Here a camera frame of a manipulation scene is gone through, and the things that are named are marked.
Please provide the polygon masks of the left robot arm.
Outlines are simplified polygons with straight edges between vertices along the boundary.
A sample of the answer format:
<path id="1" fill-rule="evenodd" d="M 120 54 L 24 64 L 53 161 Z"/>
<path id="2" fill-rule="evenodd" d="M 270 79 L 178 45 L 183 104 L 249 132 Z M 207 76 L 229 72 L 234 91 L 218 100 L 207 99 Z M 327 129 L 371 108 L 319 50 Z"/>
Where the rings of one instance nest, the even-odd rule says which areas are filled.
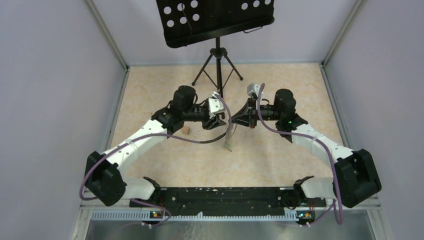
<path id="1" fill-rule="evenodd" d="M 186 122 L 200 122 L 205 130 L 225 126 L 220 114 L 231 113 L 219 93 L 197 103 L 198 95 L 191 86 L 181 85 L 168 104 L 130 137 L 117 146 L 99 153 L 92 152 L 86 161 L 84 178 L 79 190 L 83 201 L 100 200 L 105 206 L 116 204 L 127 190 L 125 172 L 143 154 L 169 138 L 185 141 L 175 133 Z"/>

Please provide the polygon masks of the black music stand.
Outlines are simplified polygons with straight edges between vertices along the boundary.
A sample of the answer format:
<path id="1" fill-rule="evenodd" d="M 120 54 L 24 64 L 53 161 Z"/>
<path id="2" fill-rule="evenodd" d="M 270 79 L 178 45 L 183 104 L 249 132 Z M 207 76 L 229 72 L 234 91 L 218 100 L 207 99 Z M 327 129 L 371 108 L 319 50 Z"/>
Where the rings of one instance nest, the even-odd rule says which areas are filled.
<path id="1" fill-rule="evenodd" d="M 240 80 L 244 78 L 221 47 L 221 37 L 243 32 L 252 33 L 274 21 L 273 0 L 158 0 L 163 35 L 166 45 L 172 49 L 186 47 L 210 39 L 215 40 L 209 57 L 216 59 L 217 80 L 213 85 L 222 95 L 225 82 L 222 79 L 221 60 L 226 59 Z"/>

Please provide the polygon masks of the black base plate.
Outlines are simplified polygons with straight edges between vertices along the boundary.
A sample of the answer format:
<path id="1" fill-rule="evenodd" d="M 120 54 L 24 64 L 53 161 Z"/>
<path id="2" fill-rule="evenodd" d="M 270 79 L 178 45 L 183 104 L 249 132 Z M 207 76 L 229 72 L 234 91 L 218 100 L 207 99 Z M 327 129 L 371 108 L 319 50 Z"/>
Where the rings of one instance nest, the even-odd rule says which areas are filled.
<path id="1" fill-rule="evenodd" d="M 174 217 L 283 216 L 289 210 L 327 206 L 325 199 L 306 198 L 293 187 L 161 187 L 147 203 Z"/>

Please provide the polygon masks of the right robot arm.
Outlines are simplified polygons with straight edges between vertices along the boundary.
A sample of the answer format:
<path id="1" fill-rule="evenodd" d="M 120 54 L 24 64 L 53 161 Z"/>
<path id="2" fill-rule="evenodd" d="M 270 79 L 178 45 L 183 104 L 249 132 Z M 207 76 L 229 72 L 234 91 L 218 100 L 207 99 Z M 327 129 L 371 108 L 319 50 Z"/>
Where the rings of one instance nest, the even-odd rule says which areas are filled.
<path id="1" fill-rule="evenodd" d="M 234 116 L 232 123 L 255 128 L 258 123 L 274 121 L 271 132 L 290 143 L 308 150 L 332 171 L 331 177 L 307 176 L 294 184 L 293 200 L 307 206 L 313 199 L 339 200 L 344 207 L 353 208 L 382 190 L 382 184 L 372 157 L 365 150 L 353 150 L 334 142 L 315 130 L 296 112 L 296 100 L 289 89 L 279 89 L 273 104 L 262 105 L 260 86 L 247 88 L 246 104 Z"/>

